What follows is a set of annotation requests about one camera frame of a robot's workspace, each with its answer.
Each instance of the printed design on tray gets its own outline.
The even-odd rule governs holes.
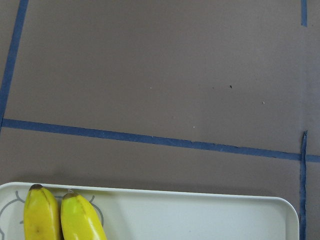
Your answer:
[[[54,196],[54,197],[57,198],[57,199],[62,199],[62,198],[63,198],[62,196]],[[103,226],[104,226],[104,215],[103,215],[102,211],[100,210],[100,208],[93,203],[93,200],[94,200],[94,199],[95,199],[95,195],[92,195],[92,198],[91,198],[91,200],[90,200],[89,202],[91,203],[91,205],[92,205],[92,206],[98,211],[98,213],[100,214],[100,217],[101,217],[101,225],[102,225],[102,227],[103,227]],[[21,203],[23,203],[23,204],[25,203],[25,201],[22,200],[22,199],[19,197],[19,192],[18,192],[18,191],[15,191],[15,199],[9,201],[9,202],[8,202],[6,205],[4,205],[3,208],[0,210],[0,219],[1,219],[2,213],[5,211],[5,209],[6,209],[8,206],[10,206],[11,204],[14,204],[14,203],[17,203],[17,202],[21,202]],[[1,240],[5,240],[6,235],[5,235],[4,231],[2,230],[1,226],[0,226],[0,234],[1,234]]]

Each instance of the table surface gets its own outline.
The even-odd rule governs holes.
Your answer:
[[[23,3],[0,1],[0,184],[275,196],[299,213],[308,130],[318,239],[319,2],[308,27],[289,0]]]

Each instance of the tray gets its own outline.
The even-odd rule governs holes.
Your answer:
[[[32,184],[0,186],[0,240],[24,239],[24,200]],[[108,240],[299,239],[297,213],[279,197],[40,184],[59,202],[68,189],[87,198]]]

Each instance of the yellow banana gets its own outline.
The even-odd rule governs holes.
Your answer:
[[[64,195],[60,214],[64,240],[107,240],[94,207],[78,193]]]
[[[40,184],[30,187],[24,210],[25,240],[61,240],[59,207],[55,196]]]

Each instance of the banana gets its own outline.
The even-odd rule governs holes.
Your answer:
[[[94,207],[80,194],[64,195],[60,214],[64,240],[107,240]]]
[[[52,193],[40,184],[30,187],[24,210],[25,240],[61,240],[59,207]]]

